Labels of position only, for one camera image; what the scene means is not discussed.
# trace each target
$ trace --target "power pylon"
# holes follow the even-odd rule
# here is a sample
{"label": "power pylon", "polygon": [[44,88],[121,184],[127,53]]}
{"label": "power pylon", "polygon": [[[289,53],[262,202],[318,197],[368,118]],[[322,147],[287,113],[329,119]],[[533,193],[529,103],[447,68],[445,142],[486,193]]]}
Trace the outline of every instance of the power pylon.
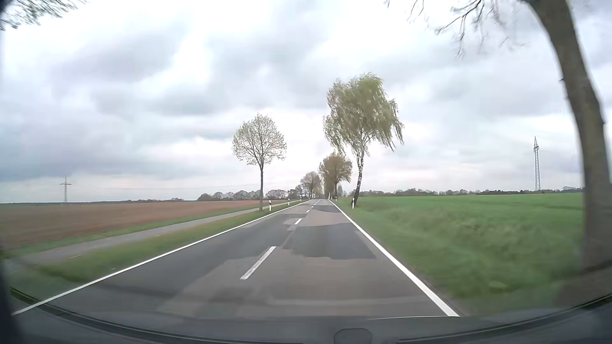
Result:
{"label": "power pylon", "polygon": [[67,204],[68,203],[68,185],[72,185],[72,184],[68,182],[67,177],[64,177],[64,182],[59,183],[59,185],[64,186],[64,204]]}
{"label": "power pylon", "polygon": [[540,187],[540,157],[539,157],[540,146],[537,144],[537,139],[534,137],[534,155],[535,155],[535,190],[538,191]]}

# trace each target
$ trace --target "asphalt road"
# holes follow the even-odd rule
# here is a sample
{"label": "asphalt road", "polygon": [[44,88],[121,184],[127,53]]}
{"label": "asphalt road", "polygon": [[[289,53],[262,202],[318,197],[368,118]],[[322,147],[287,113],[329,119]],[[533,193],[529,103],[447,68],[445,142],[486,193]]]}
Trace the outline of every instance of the asphalt road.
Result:
{"label": "asphalt road", "polygon": [[447,315],[329,200],[301,203],[49,304],[153,329],[184,319]]}

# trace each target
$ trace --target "white edge line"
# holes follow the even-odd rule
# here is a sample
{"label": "white edge line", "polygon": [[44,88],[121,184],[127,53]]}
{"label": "white edge line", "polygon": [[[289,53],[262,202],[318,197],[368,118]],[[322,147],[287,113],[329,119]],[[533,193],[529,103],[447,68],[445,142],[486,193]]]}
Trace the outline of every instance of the white edge line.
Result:
{"label": "white edge line", "polygon": [[387,250],[384,249],[383,246],[381,246],[381,244],[377,243],[368,233],[366,233],[364,231],[363,228],[361,228],[357,223],[355,223],[355,221],[353,221],[350,217],[348,217],[348,215],[345,214],[345,212],[342,211],[342,209],[340,209],[340,207],[338,207],[335,203],[332,202],[332,204],[338,208],[338,210],[344,215],[346,216],[346,218],[353,224],[355,225],[355,227],[357,227],[357,229],[366,237],[368,238],[368,240],[372,241],[372,244],[374,244],[374,246],[376,246],[385,256],[387,256],[387,258],[389,260],[391,260],[392,263],[395,264],[395,266],[397,266],[406,276],[408,276],[408,278],[410,278],[414,284],[416,284],[427,296],[429,296],[429,298],[436,304],[438,305],[438,307],[440,307],[440,309],[446,313],[446,315],[448,316],[459,316],[459,314],[457,314],[452,308],[449,307],[449,305],[447,305],[444,301],[442,301],[442,299],[436,295],[433,291],[431,291],[431,289],[429,289],[423,282],[421,282],[421,280],[419,280],[418,277],[416,277],[412,272],[410,272],[410,270],[408,270],[404,265],[402,265],[397,259],[395,259],[394,256],[392,256],[389,252],[387,252]]}
{"label": "white edge line", "polygon": [[118,274],[120,274],[121,272],[125,272],[125,271],[128,271],[128,270],[132,270],[132,269],[133,269],[133,268],[135,268],[135,267],[141,266],[141,265],[146,264],[146,263],[148,263],[148,262],[150,262],[150,261],[154,261],[154,260],[159,259],[159,258],[161,258],[161,257],[163,257],[163,256],[167,256],[167,255],[169,255],[170,253],[174,253],[174,252],[176,252],[176,251],[180,251],[180,250],[182,250],[182,249],[186,249],[187,247],[193,246],[193,245],[195,245],[195,244],[199,244],[200,242],[206,241],[206,240],[208,240],[208,239],[210,239],[210,238],[213,238],[213,237],[219,236],[219,235],[221,235],[221,234],[223,234],[223,233],[227,233],[227,232],[229,232],[229,231],[231,231],[231,230],[235,230],[236,228],[240,228],[240,227],[242,227],[242,226],[244,226],[244,225],[248,225],[249,223],[252,223],[252,222],[255,222],[255,221],[259,221],[259,220],[261,220],[261,219],[263,219],[263,218],[265,218],[265,217],[268,217],[268,216],[270,216],[270,215],[274,215],[274,214],[276,214],[276,213],[278,213],[278,212],[281,212],[281,211],[287,210],[287,209],[289,209],[289,208],[293,208],[293,207],[298,206],[298,205],[300,205],[300,203],[294,204],[294,205],[292,205],[292,206],[290,206],[290,207],[287,207],[287,208],[281,209],[281,210],[279,210],[279,211],[275,211],[275,212],[270,213],[270,214],[268,214],[268,215],[264,215],[264,216],[262,216],[262,217],[260,217],[260,218],[258,218],[258,219],[254,219],[254,220],[251,220],[251,221],[249,221],[249,222],[247,222],[247,223],[243,223],[243,224],[241,224],[241,225],[239,225],[239,226],[236,226],[236,227],[234,227],[234,228],[230,228],[230,229],[228,229],[228,230],[222,231],[221,233],[217,233],[217,234],[212,235],[212,236],[209,236],[209,237],[207,237],[207,238],[200,239],[200,240],[198,240],[198,241],[196,241],[196,242],[192,242],[191,244],[187,244],[187,245],[185,245],[185,246],[183,246],[183,247],[179,247],[178,249],[174,249],[174,250],[172,250],[172,251],[170,251],[170,252],[166,252],[166,253],[164,253],[164,254],[162,254],[162,255],[159,255],[159,256],[157,256],[157,257],[153,257],[153,258],[148,259],[148,260],[146,260],[146,261],[140,262],[140,263],[138,263],[138,264],[136,264],[136,265],[132,265],[132,266],[127,267],[127,268],[125,268],[125,269],[123,269],[123,270],[119,270],[119,271],[117,271],[117,272],[114,272],[114,273],[112,273],[112,274],[110,274],[110,275],[106,275],[106,276],[104,276],[104,277],[100,277],[100,278],[99,278],[99,279],[97,279],[97,280],[93,280],[93,281],[91,281],[91,282],[85,283],[84,285],[78,286],[78,287],[76,287],[76,288],[74,288],[74,289],[71,289],[71,290],[65,291],[65,292],[63,292],[63,293],[61,293],[61,294],[57,294],[57,295],[52,296],[52,297],[49,297],[49,298],[48,298],[48,299],[46,299],[46,300],[42,300],[42,301],[40,301],[40,302],[36,302],[35,304],[33,304],[33,305],[29,305],[29,306],[27,306],[26,308],[22,308],[22,309],[20,309],[20,310],[17,310],[17,311],[15,311],[15,312],[11,313],[11,315],[17,315],[17,314],[23,313],[23,312],[25,312],[25,311],[27,311],[27,310],[30,310],[30,309],[32,309],[32,308],[36,308],[36,307],[38,307],[38,306],[40,306],[40,305],[46,304],[47,302],[53,301],[53,300],[55,300],[55,299],[59,299],[59,298],[60,298],[60,297],[62,297],[62,296],[68,295],[68,294],[70,294],[70,293],[73,293],[73,292],[75,292],[75,291],[77,291],[77,290],[83,289],[83,288],[85,288],[85,287],[87,287],[87,286],[90,286],[90,285],[92,285],[92,284],[98,283],[98,282],[103,281],[103,280],[105,280],[105,279],[108,279],[108,278],[110,278],[110,277],[112,277],[112,276],[118,275]]}
{"label": "white edge line", "polygon": [[266,258],[272,253],[272,251],[274,251],[274,249],[276,249],[276,246],[272,246],[268,249],[268,251],[266,251],[264,253],[263,256],[261,256],[260,259],[258,259],[255,264],[253,264],[253,266],[247,270],[244,275],[242,275],[242,277],[240,278],[241,280],[245,280],[247,278],[249,278],[249,276],[251,276],[252,273],[255,272],[255,270],[257,270],[257,268],[261,265],[261,263],[264,262],[264,260],[266,260]]}

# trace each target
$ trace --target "tree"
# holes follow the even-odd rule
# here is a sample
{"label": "tree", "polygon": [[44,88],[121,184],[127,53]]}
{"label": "tree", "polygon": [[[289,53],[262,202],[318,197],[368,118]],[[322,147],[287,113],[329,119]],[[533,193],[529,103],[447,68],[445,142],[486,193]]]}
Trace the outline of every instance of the tree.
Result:
{"label": "tree", "polygon": [[329,181],[334,191],[334,197],[338,197],[338,183],[341,181],[351,182],[353,174],[353,163],[344,154],[333,152],[325,157],[319,165],[319,173],[325,182]]}
{"label": "tree", "polygon": [[278,131],[272,118],[258,113],[255,118],[242,123],[236,130],[232,151],[240,161],[246,161],[247,165],[259,166],[261,177],[259,210],[261,211],[264,199],[264,165],[274,159],[285,159],[287,152],[285,137]]}
{"label": "tree", "polygon": [[287,191],[281,189],[273,189],[266,193],[266,198],[269,200],[284,200],[287,197]]}
{"label": "tree", "polygon": [[248,192],[246,190],[240,190],[234,194],[234,198],[237,200],[244,200],[248,197]]}
{"label": "tree", "polygon": [[368,146],[378,141],[393,151],[393,136],[404,143],[404,125],[397,118],[397,103],[387,100],[383,81],[372,73],[363,74],[343,83],[337,80],[327,92],[330,114],[323,119],[325,137],[339,153],[349,147],[357,157],[357,187],[355,205],[359,197],[364,170],[364,156],[370,155]]}
{"label": "tree", "polygon": [[10,0],[0,2],[0,30],[3,31],[7,26],[16,29],[23,24],[40,25],[39,18],[45,15],[62,18],[68,11],[76,10],[78,4],[86,4],[87,0],[17,0],[6,6],[9,3]]}
{"label": "tree", "polygon": [[321,187],[321,177],[317,172],[311,171],[300,179],[300,184],[306,190],[306,195],[312,198]]}
{"label": "tree", "polygon": [[197,200],[198,201],[212,201],[214,200],[214,198],[207,193],[203,193],[200,197],[198,197]]}
{"label": "tree", "polygon": [[[561,70],[561,81],[578,127],[584,172],[581,264],[583,272],[596,271],[612,261],[612,185],[599,99],[586,70],[567,0],[520,1],[527,3],[550,38]],[[424,0],[420,0],[420,3],[419,14]],[[451,11],[457,17],[449,24],[436,28],[436,33],[458,23],[460,43],[465,36],[468,20],[477,29],[482,28],[483,20],[489,15],[495,22],[503,24],[497,0],[474,0],[466,6],[453,7]]]}

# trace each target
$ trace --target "sky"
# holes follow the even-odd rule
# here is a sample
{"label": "sky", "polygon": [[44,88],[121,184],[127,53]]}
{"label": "sky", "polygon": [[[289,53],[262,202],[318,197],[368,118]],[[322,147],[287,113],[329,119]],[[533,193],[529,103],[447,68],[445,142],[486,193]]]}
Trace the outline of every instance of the sky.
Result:
{"label": "sky", "polygon": [[[577,129],[554,51],[524,5],[504,25],[436,35],[460,0],[91,0],[64,18],[1,34],[0,203],[194,200],[259,189],[257,166],[232,155],[238,126],[268,114],[285,160],[264,191],[288,190],[332,152],[323,134],[336,79],[381,77],[405,125],[393,151],[370,146],[362,190],[581,186]],[[612,106],[612,4],[573,15],[605,121]],[[605,127],[608,152],[612,130]],[[355,164],[355,158],[349,157]],[[343,183],[345,190],[355,188]]]}

